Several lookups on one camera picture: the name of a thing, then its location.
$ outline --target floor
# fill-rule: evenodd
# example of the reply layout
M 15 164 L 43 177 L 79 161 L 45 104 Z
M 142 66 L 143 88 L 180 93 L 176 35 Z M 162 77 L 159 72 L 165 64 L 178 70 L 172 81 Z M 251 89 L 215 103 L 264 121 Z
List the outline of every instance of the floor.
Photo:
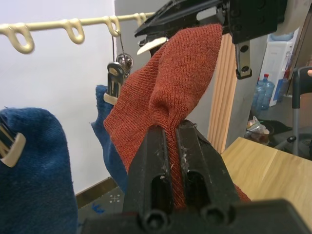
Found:
M 85 205 L 78 210 L 78 234 L 87 218 L 95 218 L 106 214 L 115 214 L 122 212 L 124 193 L 120 188 L 115 188 L 102 195 L 98 199 Z
M 266 120 L 278 120 L 285 125 L 293 126 L 292 98 L 284 97 L 281 103 L 261 111 L 259 118 Z M 312 94 L 301 96 L 300 128 L 312 126 Z

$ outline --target wooden panel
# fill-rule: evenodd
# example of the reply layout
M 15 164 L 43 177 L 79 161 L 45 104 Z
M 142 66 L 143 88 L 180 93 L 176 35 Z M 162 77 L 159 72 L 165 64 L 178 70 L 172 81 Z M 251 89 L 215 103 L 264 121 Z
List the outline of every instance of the wooden panel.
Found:
M 284 198 L 312 228 L 312 161 L 243 138 L 222 158 L 233 182 L 251 200 Z
M 208 141 L 222 153 L 225 150 L 236 87 L 235 46 L 232 37 L 222 37 L 216 67 L 214 94 L 210 113 Z

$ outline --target blue sock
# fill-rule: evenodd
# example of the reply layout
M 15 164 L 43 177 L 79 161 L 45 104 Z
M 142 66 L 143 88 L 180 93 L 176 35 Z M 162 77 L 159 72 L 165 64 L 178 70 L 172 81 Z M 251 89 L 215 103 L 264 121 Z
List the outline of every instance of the blue sock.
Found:
M 108 172 L 121 190 L 125 192 L 128 179 L 127 172 L 103 123 L 114 107 L 103 99 L 106 90 L 107 87 L 103 85 L 98 85 L 96 88 L 98 116 L 91 126 L 103 148 L 104 163 Z
M 15 167 L 0 161 L 0 233 L 75 234 L 78 210 L 61 124 L 37 108 L 4 109 L 0 115 L 26 137 Z

